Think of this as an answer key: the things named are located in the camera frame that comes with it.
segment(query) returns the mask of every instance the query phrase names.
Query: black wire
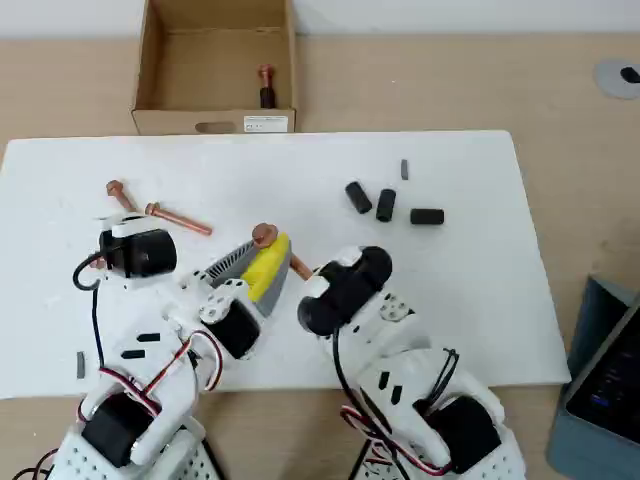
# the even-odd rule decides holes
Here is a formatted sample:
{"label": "black wire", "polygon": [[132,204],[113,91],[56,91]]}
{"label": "black wire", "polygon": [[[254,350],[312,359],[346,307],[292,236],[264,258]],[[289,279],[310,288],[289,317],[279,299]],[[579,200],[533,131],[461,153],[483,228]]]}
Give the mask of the black wire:
{"label": "black wire", "polygon": [[[18,473],[16,473],[11,480],[18,480],[19,478],[22,478],[23,476],[25,476],[27,473],[36,473],[36,469],[35,467],[29,467],[29,468],[23,468],[22,470],[20,470]],[[51,473],[51,470],[46,470],[44,468],[40,469],[40,473],[44,473],[45,475],[49,475],[49,473]]]}
{"label": "black wire", "polygon": [[87,258],[85,258],[80,265],[76,267],[73,271],[73,284],[77,289],[82,290],[83,292],[92,292],[92,306],[91,306],[91,322],[93,324],[93,336],[96,340],[96,350],[98,350],[98,361],[100,363],[100,368],[104,367],[104,352],[102,350],[102,339],[100,338],[100,329],[98,328],[98,287],[100,286],[100,280],[96,280],[91,285],[84,285],[80,283],[79,277],[82,270],[87,268],[91,264],[91,262],[98,260],[99,258],[107,258],[109,253],[115,252],[123,247],[123,244],[116,245],[115,247],[108,248],[106,250],[100,250],[98,252],[92,253]]}
{"label": "black wire", "polygon": [[371,418],[367,410],[365,410],[362,407],[362,404],[360,403],[358,398],[355,396],[355,394],[351,390],[351,387],[349,386],[349,383],[347,382],[347,379],[344,376],[344,371],[342,370],[342,364],[340,363],[339,337],[340,337],[340,327],[336,327],[336,329],[333,332],[333,364],[336,369],[336,374],[338,375],[340,386],[342,387],[344,394],[347,396],[347,398],[349,399],[353,407],[356,410],[358,410],[360,414],[364,417],[364,419],[367,421],[367,423],[369,424],[367,426],[371,428],[371,430],[373,430],[376,436],[379,437],[379,439],[385,444],[385,446],[391,453],[391,458],[393,458],[394,463],[396,464],[396,467],[400,472],[400,475],[402,475],[402,478],[404,478],[404,480],[410,480],[409,475],[407,474],[407,471],[398,460],[398,452],[396,447],[389,441],[389,439],[382,432],[380,427],[378,427],[378,425],[373,421],[373,419]]}
{"label": "black wire", "polygon": [[94,262],[99,258],[104,257],[107,253],[110,253],[113,250],[117,250],[117,249],[114,248],[114,249],[111,249],[110,251],[92,253],[87,258],[85,258],[82,262],[80,262],[80,265],[78,265],[76,269],[73,271],[73,284],[76,286],[78,290],[82,290],[83,292],[90,292],[98,288],[98,285],[100,285],[100,280],[96,280],[91,285],[84,285],[80,283],[80,280],[78,279],[78,277],[80,276],[80,273],[82,273],[82,270],[87,268],[91,262]]}
{"label": "black wire", "polygon": [[100,328],[98,327],[98,288],[93,290],[91,305],[91,323],[93,324],[93,336],[96,339],[96,350],[98,350],[98,362],[100,368],[104,367],[104,353],[102,351],[102,339],[100,338]]}
{"label": "black wire", "polygon": [[33,469],[33,476],[31,477],[31,480],[38,480],[38,474],[42,472],[42,465],[44,464],[44,462],[46,462],[49,457],[55,455],[57,452],[58,449],[54,448],[53,450],[49,450],[42,457],[40,457],[40,460],[38,460],[38,463],[36,463],[36,466]]}
{"label": "black wire", "polygon": [[56,453],[58,451],[57,448],[54,448],[53,450],[48,451],[47,453],[45,453],[42,457],[40,457],[40,460],[38,460],[38,463],[36,463],[35,467],[27,467],[27,468],[23,468],[22,470],[20,470],[18,473],[16,473],[11,480],[18,480],[19,478],[24,477],[27,473],[31,474],[31,478],[32,480],[37,480],[36,479],[36,472],[41,473],[43,475],[45,475],[45,479],[49,478],[49,475],[51,475],[51,470],[53,470],[53,467],[51,467],[50,469],[46,469],[46,468],[42,468],[42,464],[54,453]]}
{"label": "black wire", "polygon": [[[427,395],[427,398],[424,401],[424,406],[422,407],[425,412],[427,412],[435,403],[438,401],[440,396],[444,393],[447,385],[451,381],[453,374],[456,371],[456,367],[458,366],[458,360],[460,360],[460,354],[455,351],[455,349],[444,349],[449,355],[447,356],[447,360],[444,362],[444,366],[442,370],[440,370],[440,374],[433,384],[433,388],[431,389],[431,393]],[[453,361],[451,368],[447,371],[447,367],[449,366],[449,362]]]}

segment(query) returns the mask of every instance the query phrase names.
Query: white label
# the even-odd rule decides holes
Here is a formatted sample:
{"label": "white label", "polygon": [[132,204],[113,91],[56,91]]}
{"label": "white label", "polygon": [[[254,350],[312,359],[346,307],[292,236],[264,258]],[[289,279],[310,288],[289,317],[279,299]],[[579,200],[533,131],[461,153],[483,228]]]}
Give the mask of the white label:
{"label": "white label", "polygon": [[285,115],[256,115],[244,117],[245,133],[287,133],[289,117]]}

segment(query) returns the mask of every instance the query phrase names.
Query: open cardboard box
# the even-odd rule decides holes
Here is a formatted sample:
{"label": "open cardboard box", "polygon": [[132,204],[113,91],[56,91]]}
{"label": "open cardboard box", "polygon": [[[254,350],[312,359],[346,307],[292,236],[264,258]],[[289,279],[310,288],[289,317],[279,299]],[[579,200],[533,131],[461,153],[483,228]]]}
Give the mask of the open cardboard box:
{"label": "open cardboard box", "polygon": [[[260,109],[261,64],[278,109]],[[293,132],[290,0],[147,0],[132,115],[141,135]]]}

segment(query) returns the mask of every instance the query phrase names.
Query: yellow sponge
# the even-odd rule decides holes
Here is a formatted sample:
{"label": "yellow sponge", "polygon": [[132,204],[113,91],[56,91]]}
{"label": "yellow sponge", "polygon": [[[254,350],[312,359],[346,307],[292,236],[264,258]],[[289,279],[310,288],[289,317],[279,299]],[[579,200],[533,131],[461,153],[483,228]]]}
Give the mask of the yellow sponge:
{"label": "yellow sponge", "polygon": [[249,284],[249,299],[252,302],[259,301],[269,289],[288,252],[289,237],[286,233],[280,233],[270,247],[258,252],[242,275],[242,279]]}

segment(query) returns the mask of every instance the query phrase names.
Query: table surface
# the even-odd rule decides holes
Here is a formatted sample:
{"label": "table surface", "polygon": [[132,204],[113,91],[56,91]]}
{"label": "table surface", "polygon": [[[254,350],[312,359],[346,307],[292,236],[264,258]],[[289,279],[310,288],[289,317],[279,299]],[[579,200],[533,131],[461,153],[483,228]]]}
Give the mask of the table surface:
{"label": "table surface", "polygon": [[[640,35],[300,38],[298,130],[509,130],[568,346],[587,274],[640,288],[640,101],[606,98],[592,80],[599,60],[639,63],[639,52]],[[0,42],[0,149],[11,138],[135,134],[136,57],[133,39]],[[496,393],[528,478],[560,478],[544,458],[558,388]],[[198,416],[232,478],[345,479],[361,439],[337,415],[343,401],[214,394]],[[0,402],[0,475],[57,446],[77,402]]]}

